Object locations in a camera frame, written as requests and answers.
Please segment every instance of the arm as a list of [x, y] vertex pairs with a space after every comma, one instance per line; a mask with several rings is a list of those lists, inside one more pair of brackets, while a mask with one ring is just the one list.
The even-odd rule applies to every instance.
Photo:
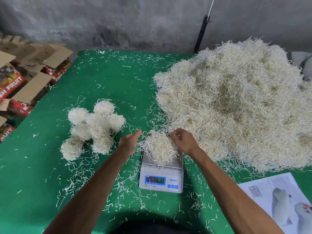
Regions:
[[120, 138], [118, 149], [65, 205], [44, 234], [92, 232], [122, 165], [135, 152], [133, 148], [141, 133], [142, 131], [138, 130], [133, 135]]
[[171, 137], [177, 147], [198, 165], [236, 234], [284, 233], [274, 220], [197, 145], [191, 133], [177, 129]]

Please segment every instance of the digital number display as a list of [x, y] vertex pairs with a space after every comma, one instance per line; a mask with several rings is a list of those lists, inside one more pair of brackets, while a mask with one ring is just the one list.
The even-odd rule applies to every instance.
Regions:
[[164, 177], [146, 177], [146, 182], [164, 184], [165, 178]]

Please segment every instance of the hand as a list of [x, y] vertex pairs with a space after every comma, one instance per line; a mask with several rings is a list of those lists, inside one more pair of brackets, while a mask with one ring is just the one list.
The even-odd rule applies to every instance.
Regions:
[[171, 133], [171, 138], [173, 139], [177, 148], [180, 149], [183, 153], [189, 155], [190, 157], [193, 156], [194, 151], [199, 149], [199, 146], [193, 135], [181, 128], [173, 131]]
[[133, 148], [136, 146], [138, 138], [141, 134], [142, 130], [140, 129], [134, 134], [128, 134], [120, 138], [118, 150], [121, 150], [123, 153], [125, 153], [127, 159], [131, 154], [135, 153], [135, 150], [133, 150]]

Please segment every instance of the left hand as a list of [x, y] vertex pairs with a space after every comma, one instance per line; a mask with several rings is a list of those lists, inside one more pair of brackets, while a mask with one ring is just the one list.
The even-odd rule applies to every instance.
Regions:
[[129, 158], [129, 156], [135, 153], [133, 148], [136, 146], [138, 138], [142, 134], [142, 130], [136, 131], [134, 134], [128, 134], [120, 138], [118, 150], [122, 150], [123, 153]]

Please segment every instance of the forearm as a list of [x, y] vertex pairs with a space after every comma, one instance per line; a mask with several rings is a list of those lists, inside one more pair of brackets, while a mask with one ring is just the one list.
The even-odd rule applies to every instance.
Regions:
[[202, 171], [224, 216], [237, 234], [283, 231], [207, 154], [197, 149], [192, 158]]
[[125, 161], [123, 151], [117, 149], [66, 204], [44, 233], [91, 233]]

